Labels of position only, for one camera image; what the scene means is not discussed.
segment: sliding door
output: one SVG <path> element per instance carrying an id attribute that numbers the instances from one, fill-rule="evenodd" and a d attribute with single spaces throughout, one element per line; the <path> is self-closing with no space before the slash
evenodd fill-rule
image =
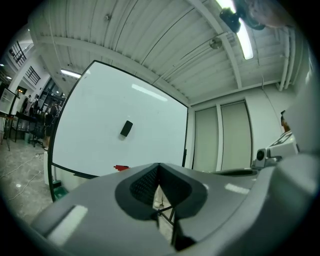
<path id="1" fill-rule="evenodd" d="M 221 106 L 223 124 L 222 171 L 251 165 L 252 138 L 244 101 Z"/>
<path id="2" fill-rule="evenodd" d="M 194 170 L 208 173 L 216 171 L 218 137 L 217 108 L 195 112 Z"/>

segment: green object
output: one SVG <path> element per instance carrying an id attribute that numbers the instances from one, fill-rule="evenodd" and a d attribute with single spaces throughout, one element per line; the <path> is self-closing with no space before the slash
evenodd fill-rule
<path id="1" fill-rule="evenodd" d="M 63 186 L 59 186 L 53 189 L 53 193 L 55 199 L 59 200 L 63 198 L 66 194 L 68 194 L 68 191 Z"/>
<path id="2" fill-rule="evenodd" d="M 30 140 L 30 133 L 29 133 L 29 132 L 25 132 L 25 133 L 24 133 L 24 142 L 25 142 L 26 144 L 28 144 L 28 143 L 29 143 L 29 140 Z"/>

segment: cable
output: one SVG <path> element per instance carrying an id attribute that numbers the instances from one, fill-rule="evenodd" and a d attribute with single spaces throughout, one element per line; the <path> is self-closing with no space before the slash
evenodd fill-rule
<path id="1" fill-rule="evenodd" d="M 7 174 L 2 175 L 2 176 L 0 177 L 0 180 L 1 180 L 3 177 L 5 177 L 5 176 L 7 176 L 7 175 L 9 175 L 9 174 L 13 173 L 14 171 L 18 170 L 21 166 L 23 166 L 23 165 L 25 165 L 26 163 L 30 162 L 32 159 L 34 159 L 34 158 L 38 157 L 39 155 L 40 155 L 40 154 L 39 154 L 39 153 L 37 153 L 37 154 L 36 154 L 34 157 L 32 157 L 30 160 L 28 160 L 28 161 L 26 161 L 26 162 L 24 162 L 24 163 L 20 164 L 20 165 L 19 165 L 19 167 L 18 167 L 17 169 L 14 169 L 14 170 L 12 170 L 12 171 L 8 172 Z"/>
<path id="2" fill-rule="evenodd" d="M 30 179 L 30 180 L 28 181 L 28 183 L 23 187 L 23 189 L 22 189 L 22 191 L 21 191 L 20 193 L 16 194 L 15 197 L 10 198 L 8 201 L 13 200 L 13 199 L 15 199 L 17 196 L 21 195 L 21 194 L 25 191 L 25 188 L 29 185 L 29 183 L 30 183 L 36 176 L 38 176 L 40 173 L 41 173 L 41 170 L 40 170 L 36 175 L 34 175 L 34 176 L 32 177 L 32 179 Z"/>
<path id="3" fill-rule="evenodd" d="M 280 127 L 281 127 L 281 126 L 282 126 L 282 125 L 281 125 L 281 121 L 280 121 L 280 119 L 278 118 L 278 114 L 277 114 L 277 112 L 276 112 L 276 110 L 275 110 L 274 105 L 272 104 L 272 102 L 271 102 L 271 100 L 270 100 L 270 98 L 269 98 L 268 94 L 265 92 L 265 90 L 264 90 L 264 89 L 262 89 L 262 91 L 264 92 L 265 96 L 266 96 L 266 97 L 267 97 L 267 99 L 269 100 L 269 102 L 270 102 L 270 104 L 271 104 L 271 106 L 272 106 L 272 108 L 273 108 L 274 114 L 275 114 L 275 116 L 277 117 L 278 123 L 279 123 L 279 125 L 280 125 Z"/>

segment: whiteboard frame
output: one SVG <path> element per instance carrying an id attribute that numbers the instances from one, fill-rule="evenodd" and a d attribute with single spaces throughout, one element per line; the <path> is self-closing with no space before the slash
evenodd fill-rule
<path id="1" fill-rule="evenodd" d="M 64 112 L 64 109 L 65 109 L 65 106 L 67 105 L 68 103 L 68 100 L 69 98 L 71 97 L 74 89 L 76 88 L 76 86 L 78 85 L 78 83 L 81 81 L 81 79 L 83 78 L 83 75 L 87 72 L 87 70 L 94 64 L 94 63 L 100 63 L 100 64 L 103 64 L 103 65 L 106 65 L 108 67 L 111 67 L 113 69 L 116 69 L 116 70 L 119 70 L 121 72 L 124 72 L 134 78 L 137 78 L 143 82 L 145 82 L 146 84 L 158 89 L 159 91 L 163 92 L 164 94 L 168 95 L 169 97 L 171 97 L 172 99 L 174 99 L 175 101 L 179 102 L 180 104 L 182 104 L 183 106 L 186 107 L 186 124 L 185 124 L 185 139 L 184 139 L 184 150 L 183 150 L 183 158 L 182 158 L 182 166 L 184 165 L 184 161 L 186 159 L 186 139 L 187 139 L 187 129 L 188 129 L 188 112 L 189 112 L 189 108 L 187 105 L 183 104 L 180 100 L 176 99 L 175 97 L 169 95 L 168 93 L 166 93 L 165 91 L 157 88 L 156 86 L 152 85 L 151 83 L 145 81 L 144 79 L 134 75 L 134 74 L 131 74 L 121 68 L 118 68 L 118 67 L 115 67 L 115 66 L 112 66 L 112 65 L 109 65 L 107 63 L 104 63 L 102 61 L 99 61 L 99 60 L 94 60 L 86 69 L 85 71 L 81 74 L 81 77 L 80 79 L 78 79 L 76 81 L 76 83 L 74 84 L 74 86 L 72 87 L 69 95 L 67 96 L 67 98 L 65 99 L 64 101 L 64 104 L 63 104 L 63 107 L 59 113 L 59 116 L 58 116 L 58 119 L 56 121 L 55 124 L 53 124 L 53 129 L 51 131 L 51 135 L 50 135 L 50 143 L 49 143 L 49 149 L 48 149 L 48 161 L 47 161 L 47 170 L 48 170 L 48 183 L 49 183 L 49 188 L 50 188 L 50 194 L 51 194 L 51 198 L 52 198 L 52 201 L 55 202 L 56 201 L 56 198 L 55 198 L 55 194 L 54 194 L 54 186 L 53 186 L 53 179 L 52 179 L 52 166 L 54 167 L 58 167 L 62 170 L 65 170 L 67 172 L 70 172 L 70 173 L 73 173 L 75 176 L 78 176 L 78 177 L 82 177 L 82 178 L 85 178 L 85 179 L 93 179 L 93 178 L 96 178 L 98 176 L 95 176 L 95 175 L 90 175 L 90 174 L 87 174 L 87 173 L 82 173 L 82 172 L 79 172 L 79 171 L 75 171 L 75 170 L 72 170 L 72 169 L 69 169 L 69 168 L 66 168 L 66 167 L 63 167 L 59 164 L 56 164 L 53 162 L 53 149 L 54 149 L 54 145 L 55 145 L 55 138 L 56 138 L 56 134 L 57 134 L 57 129 L 58 129 L 58 126 L 59 126 L 59 122 L 60 122 L 60 119 L 61 119 L 61 116 Z"/>

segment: corrugated metal ceiling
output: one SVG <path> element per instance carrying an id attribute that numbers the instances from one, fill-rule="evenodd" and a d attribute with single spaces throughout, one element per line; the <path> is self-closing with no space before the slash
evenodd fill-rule
<path id="1" fill-rule="evenodd" d="M 273 29 L 247 29 L 254 58 L 245 60 L 238 38 L 219 18 L 221 9 L 217 3 L 202 2 L 222 29 L 230 33 L 227 38 L 240 71 L 242 87 L 260 83 L 262 76 L 265 82 L 280 81 L 284 46 L 276 40 Z M 238 88 L 227 52 L 223 47 L 212 49 L 209 46 L 209 40 L 217 33 L 186 0 L 55 0 L 40 7 L 29 20 L 33 41 L 43 43 L 42 39 L 53 36 L 89 42 L 120 53 L 157 75 L 153 80 L 130 62 L 119 63 L 93 53 L 90 48 L 78 48 L 72 42 L 69 45 L 56 43 L 55 51 L 52 41 L 48 43 L 47 40 L 42 55 L 44 62 L 62 89 L 68 92 L 75 80 L 62 81 L 64 76 L 60 69 L 82 73 L 93 60 L 123 69 L 151 84 L 164 80 L 189 103 Z"/>

